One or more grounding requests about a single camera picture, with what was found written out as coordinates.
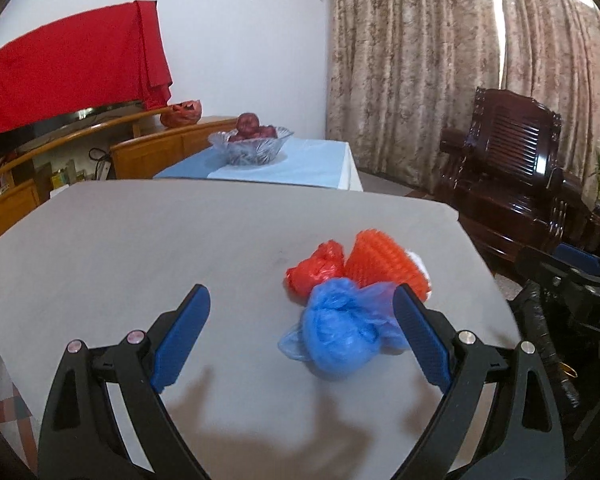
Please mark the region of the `red apples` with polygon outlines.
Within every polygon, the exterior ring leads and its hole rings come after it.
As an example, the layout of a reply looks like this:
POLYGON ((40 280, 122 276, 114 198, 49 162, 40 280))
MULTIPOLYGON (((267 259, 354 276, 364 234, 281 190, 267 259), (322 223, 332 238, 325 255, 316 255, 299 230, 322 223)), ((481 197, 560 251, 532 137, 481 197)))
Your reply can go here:
POLYGON ((254 139, 276 139, 274 126, 262 126, 259 117, 254 113, 244 113, 237 118, 237 131, 230 136, 230 142, 254 139))

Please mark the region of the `orange foam fruit net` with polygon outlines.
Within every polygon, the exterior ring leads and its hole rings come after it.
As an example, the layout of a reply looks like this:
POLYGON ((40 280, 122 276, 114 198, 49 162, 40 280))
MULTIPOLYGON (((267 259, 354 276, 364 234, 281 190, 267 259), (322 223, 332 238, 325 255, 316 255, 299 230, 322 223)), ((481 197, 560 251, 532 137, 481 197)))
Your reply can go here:
POLYGON ((344 264, 344 276, 360 287, 385 282, 407 284, 422 301, 428 300, 432 292, 422 258, 404 249, 385 232, 374 229, 356 234, 344 264))

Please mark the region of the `wooden tv cabinet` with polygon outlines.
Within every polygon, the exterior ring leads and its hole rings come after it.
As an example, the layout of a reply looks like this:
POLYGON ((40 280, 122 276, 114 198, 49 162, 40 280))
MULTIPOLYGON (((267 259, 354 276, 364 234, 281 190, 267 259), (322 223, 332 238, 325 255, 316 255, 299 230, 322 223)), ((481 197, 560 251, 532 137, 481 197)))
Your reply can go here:
POLYGON ((196 124, 166 128, 160 110, 99 122, 85 119, 79 129, 22 154, 0 160, 0 236, 50 199, 56 188, 79 180, 150 179, 186 157, 208 148, 208 136, 235 127, 232 116, 204 116, 196 124))

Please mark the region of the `light blue tablecloth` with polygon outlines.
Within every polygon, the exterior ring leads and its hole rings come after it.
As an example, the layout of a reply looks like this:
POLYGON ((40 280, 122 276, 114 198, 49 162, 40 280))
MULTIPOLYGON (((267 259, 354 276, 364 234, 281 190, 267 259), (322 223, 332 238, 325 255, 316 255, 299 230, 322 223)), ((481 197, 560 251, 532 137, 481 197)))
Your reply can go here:
POLYGON ((293 136, 269 164, 230 165, 217 148, 206 148, 155 175, 155 179, 169 178, 235 180, 363 191, 347 142, 295 139, 293 136))

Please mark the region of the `glass fruit bowl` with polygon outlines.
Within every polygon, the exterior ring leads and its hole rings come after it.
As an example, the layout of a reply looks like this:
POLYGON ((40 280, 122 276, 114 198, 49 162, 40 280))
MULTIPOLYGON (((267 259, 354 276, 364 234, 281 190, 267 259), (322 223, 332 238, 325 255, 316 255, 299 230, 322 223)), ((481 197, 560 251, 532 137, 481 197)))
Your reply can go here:
POLYGON ((211 133, 208 141, 224 162, 232 166, 263 166, 274 162, 284 144, 294 133, 287 128, 276 127, 276 138, 257 138, 233 141, 238 130, 211 133))

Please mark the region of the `blue plastic bag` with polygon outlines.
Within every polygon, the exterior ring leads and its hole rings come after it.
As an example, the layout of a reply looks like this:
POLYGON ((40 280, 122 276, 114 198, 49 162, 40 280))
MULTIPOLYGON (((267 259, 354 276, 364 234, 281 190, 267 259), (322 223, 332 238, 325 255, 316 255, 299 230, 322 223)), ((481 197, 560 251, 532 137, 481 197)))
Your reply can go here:
POLYGON ((289 359, 313 366, 332 379, 348 377, 379 353, 401 353, 410 345, 393 313, 396 284, 358 287, 332 278, 314 287, 299 323, 279 339, 289 359))

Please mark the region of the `red cloth over television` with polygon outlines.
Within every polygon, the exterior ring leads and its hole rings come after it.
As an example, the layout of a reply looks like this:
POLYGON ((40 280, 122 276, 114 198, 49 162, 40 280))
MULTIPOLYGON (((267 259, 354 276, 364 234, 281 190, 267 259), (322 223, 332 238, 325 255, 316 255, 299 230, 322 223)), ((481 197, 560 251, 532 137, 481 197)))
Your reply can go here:
POLYGON ((171 84, 154 0, 74 14, 0 49, 0 133, 87 107, 164 107, 171 84))

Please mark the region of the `floral beige curtain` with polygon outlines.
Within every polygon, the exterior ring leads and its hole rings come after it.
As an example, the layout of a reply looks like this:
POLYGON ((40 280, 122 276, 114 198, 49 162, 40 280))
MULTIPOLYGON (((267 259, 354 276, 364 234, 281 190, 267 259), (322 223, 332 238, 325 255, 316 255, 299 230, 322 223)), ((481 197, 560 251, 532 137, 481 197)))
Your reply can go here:
POLYGON ((562 116, 558 158, 594 197, 600 9, 592 0, 332 0, 326 133, 363 169, 433 188, 478 88, 562 116))

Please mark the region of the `red plastic bag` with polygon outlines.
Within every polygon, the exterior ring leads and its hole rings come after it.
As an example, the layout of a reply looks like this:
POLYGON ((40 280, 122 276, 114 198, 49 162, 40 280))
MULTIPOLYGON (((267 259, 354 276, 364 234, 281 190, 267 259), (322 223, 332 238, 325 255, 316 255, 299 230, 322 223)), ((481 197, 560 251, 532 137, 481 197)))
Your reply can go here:
POLYGON ((319 244, 315 252, 285 274, 287 288, 297 297, 307 300, 312 290, 332 278, 344 277, 343 247, 334 240, 319 244))

